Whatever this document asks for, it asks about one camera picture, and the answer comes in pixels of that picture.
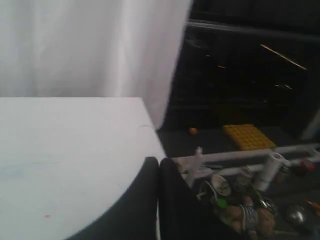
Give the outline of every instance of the white bottle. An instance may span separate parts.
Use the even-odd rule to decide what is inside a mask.
[[[194,185],[196,178],[196,173],[199,170],[201,164],[203,163],[202,148],[197,147],[195,150],[194,160],[190,163],[190,168],[188,169],[188,174],[185,178],[186,183],[190,188]]]
[[[269,184],[271,183],[271,181],[279,171],[284,160],[286,159],[281,154],[276,152],[271,152],[268,156],[268,159],[262,171],[254,180],[253,186],[262,192],[267,190]]]

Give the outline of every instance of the white tabletop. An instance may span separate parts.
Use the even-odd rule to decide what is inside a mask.
[[[64,240],[145,157],[165,157],[140,98],[0,98],[0,239]]]

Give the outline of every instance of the white curtain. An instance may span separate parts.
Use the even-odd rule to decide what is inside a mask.
[[[0,0],[0,97],[141,97],[159,128],[191,0]]]

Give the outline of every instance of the white table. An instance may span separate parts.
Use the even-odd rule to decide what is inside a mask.
[[[0,98],[0,239],[72,236],[148,156],[165,153],[140,98]]]

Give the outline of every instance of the orange ball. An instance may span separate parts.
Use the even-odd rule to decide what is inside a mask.
[[[195,135],[198,133],[198,129],[196,129],[195,127],[190,127],[190,128],[189,128],[189,133],[190,133],[192,136],[195,136]]]

